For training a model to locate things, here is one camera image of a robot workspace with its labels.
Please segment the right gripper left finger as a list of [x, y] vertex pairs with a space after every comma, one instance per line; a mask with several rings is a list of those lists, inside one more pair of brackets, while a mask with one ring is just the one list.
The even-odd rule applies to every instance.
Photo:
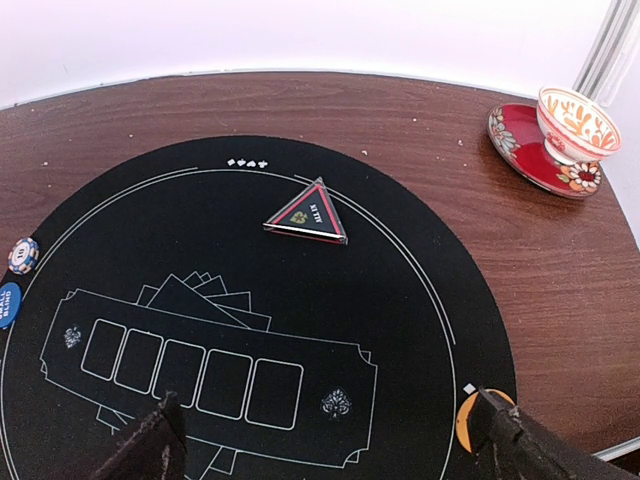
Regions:
[[168, 391], [130, 436], [118, 443], [89, 479], [183, 479], [186, 472], [185, 419], [176, 392]]

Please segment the blue small blind button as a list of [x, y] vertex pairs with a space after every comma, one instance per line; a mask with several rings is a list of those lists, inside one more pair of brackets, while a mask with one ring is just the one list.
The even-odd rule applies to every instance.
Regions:
[[15, 282], [8, 282], [0, 290], [0, 328], [9, 328], [18, 318], [22, 306], [22, 290]]

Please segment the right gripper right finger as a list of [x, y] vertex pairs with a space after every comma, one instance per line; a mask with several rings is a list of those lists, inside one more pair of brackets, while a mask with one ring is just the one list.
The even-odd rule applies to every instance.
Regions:
[[469, 447], [491, 479], [639, 477], [565, 443], [493, 390], [479, 390], [471, 404]]

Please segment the red floral saucer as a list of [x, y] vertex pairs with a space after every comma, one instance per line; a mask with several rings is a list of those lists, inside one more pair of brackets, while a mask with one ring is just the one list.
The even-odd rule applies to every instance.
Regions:
[[583, 199], [602, 186], [597, 162], [565, 165], [549, 154], [533, 106], [509, 103], [493, 108], [487, 131], [498, 153], [515, 171], [552, 194]]

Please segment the round black poker mat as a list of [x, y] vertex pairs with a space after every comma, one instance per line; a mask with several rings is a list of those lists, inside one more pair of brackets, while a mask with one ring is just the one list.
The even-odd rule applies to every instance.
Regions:
[[[322, 177], [347, 245], [262, 224]], [[516, 392], [473, 259], [393, 179], [266, 137], [168, 146], [46, 219], [1, 170], [1, 249], [40, 247], [1, 335], [1, 475], [76, 478], [168, 391], [189, 479], [480, 479], [455, 433], [475, 387]]]

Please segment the orange big blind button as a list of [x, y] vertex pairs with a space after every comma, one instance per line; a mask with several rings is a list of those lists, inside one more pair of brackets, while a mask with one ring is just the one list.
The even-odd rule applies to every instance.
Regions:
[[[511, 407], [515, 405], [515, 402], [512, 400], [512, 398], [500, 390], [488, 389], [487, 392], [493, 396], [496, 396], [497, 398], [501, 398]], [[473, 452], [470, 437], [469, 419], [471, 416], [472, 408], [478, 400], [478, 396], [479, 390], [476, 390], [474, 393], [471, 393], [468, 396], [468, 398], [462, 403], [461, 407], [459, 408], [455, 420], [455, 432], [458, 442], [463, 447], [463, 449], [469, 453]]]

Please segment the red white patterned tea bowl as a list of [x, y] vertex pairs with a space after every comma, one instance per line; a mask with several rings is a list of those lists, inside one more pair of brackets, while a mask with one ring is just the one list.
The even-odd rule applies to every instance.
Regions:
[[621, 133], [611, 117], [574, 90], [542, 87], [536, 117], [546, 151], [562, 165], [598, 163], [622, 146]]

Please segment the right aluminium frame post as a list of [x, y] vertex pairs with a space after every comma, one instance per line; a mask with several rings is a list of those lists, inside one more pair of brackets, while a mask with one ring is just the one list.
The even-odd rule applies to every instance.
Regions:
[[639, 0], [612, 1], [573, 89], [609, 107], [638, 52]]

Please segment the red black triangular all-in marker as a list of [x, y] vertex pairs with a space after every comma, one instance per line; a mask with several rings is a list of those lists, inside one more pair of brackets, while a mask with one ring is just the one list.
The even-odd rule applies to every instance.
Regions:
[[263, 224], [268, 232], [347, 245], [348, 236], [322, 177], [316, 178]]

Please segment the single white blue poker chip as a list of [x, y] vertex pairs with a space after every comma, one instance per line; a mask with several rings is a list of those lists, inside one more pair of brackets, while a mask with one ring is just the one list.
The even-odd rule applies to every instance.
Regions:
[[34, 239], [22, 238], [8, 254], [8, 269], [16, 275], [25, 275], [36, 267], [39, 254], [40, 248]]

